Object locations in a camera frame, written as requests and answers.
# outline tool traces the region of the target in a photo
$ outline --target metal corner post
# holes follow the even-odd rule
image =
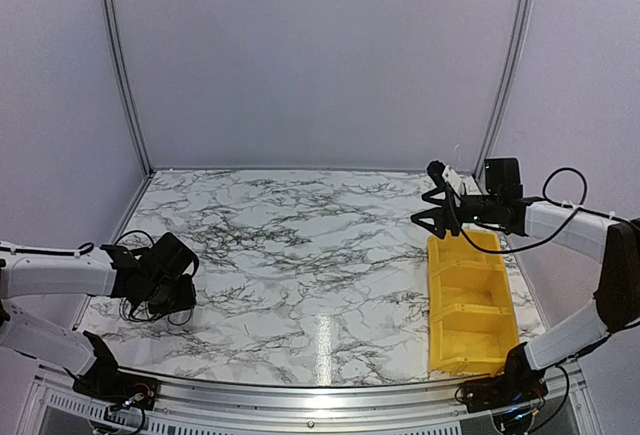
[[[522,54],[530,12],[531,0],[518,0],[516,16],[513,22],[513,30],[511,32],[511,41],[507,50],[504,69],[502,71],[502,78],[500,80],[500,85],[498,86],[498,93],[493,104],[493,111],[491,112],[491,118],[489,119],[489,124],[480,148],[480,153],[478,154],[475,169],[473,170],[473,176],[476,180],[479,180],[482,176],[484,171],[484,159],[487,158],[493,150],[498,137],[498,131],[500,130],[500,125],[502,124],[502,120],[504,119],[505,112],[507,110],[509,92],[513,85],[518,60]]]
[[[136,152],[136,157],[140,164],[140,168],[145,175],[149,177],[153,174],[153,166],[149,159],[149,153],[142,135],[142,127],[138,118],[131,84],[127,75],[127,69],[124,61],[122,43],[120,41],[120,33],[118,31],[118,22],[116,19],[114,0],[102,0],[104,9],[105,25],[107,27],[107,37],[109,42],[109,51],[113,59],[114,71],[118,89],[122,98],[122,106],[124,108],[125,118],[131,134],[131,140]]]

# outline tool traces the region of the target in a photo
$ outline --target yellow plastic container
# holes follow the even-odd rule
[[[476,244],[500,249],[496,234],[468,230]],[[453,374],[500,373],[518,326],[501,255],[479,252],[462,237],[431,237],[429,368]]]

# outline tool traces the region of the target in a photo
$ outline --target white wall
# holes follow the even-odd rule
[[[108,241],[142,182],[100,0],[0,0],[0,240]],[[81,296],[16,299],[68,325]],[[0,349],[0,433],[36,364]]]
[[[160,167],[472,170],[517,0],[115,0]]]
[[[587,205],[640,216],[640,0],[534,0],[496,156],[520,159],[527,194],[563,165],[589,181]],[[551,193],[577,200],[579,183]],[[544,247],[522,254],[553,325],[595,291],[599,267]],[[605,433],[640,426],[640,331],[619,334],[582,361]]]

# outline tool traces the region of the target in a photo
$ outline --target robotic arm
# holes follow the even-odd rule
[[[190,265],[192,274],[185,274]],[[89,245],[59,251],[2,242],[0,347],[65,368],[79,393],[124,403],[136,385],[152,387],[157,382],[119,372],[115,358],[98,336],[59,327],[24,312],[9,299],[52,293],[124,298],[131,306],[130,314],[146,304],[153,321],[195,306],[192,277],[197,269],[196,255],[171,233],[152,247],[133,250]]]
[[[539,239],[540,244],[553,241],[579,252],[599,262],[602,271],[593,299],[545,334],[514,347],[502,375],[461,386],[462,401],[471,412],[546,393],[542,381],[546,369],[590,353],[640,317],[640,229],[634,226],[636,222],[618,222],[615,217],[554,205],[539,197],[524,198],[516,159],[488,159],[485,168],[487,194],[468,195],[453,170],[431,162],[427,172],[436,188],[422,198],[436,208],[414,214],[411,220],[440,238],[449,231],[467,240],[463,223],[492,224],[490,228],[507,234]]]

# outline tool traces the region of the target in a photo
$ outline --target marble tabletop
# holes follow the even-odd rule
[[[473,190],[474,182],[465,183]],[[448,378],[428,370],[426,174],[163,171],[128,229],[171,231],[200,257],[198,305],[178,327],[131,324],[93,298],[79,330],[123,366],[227,382],[362,386]],[[506,257],[520,339],[544,331]]]

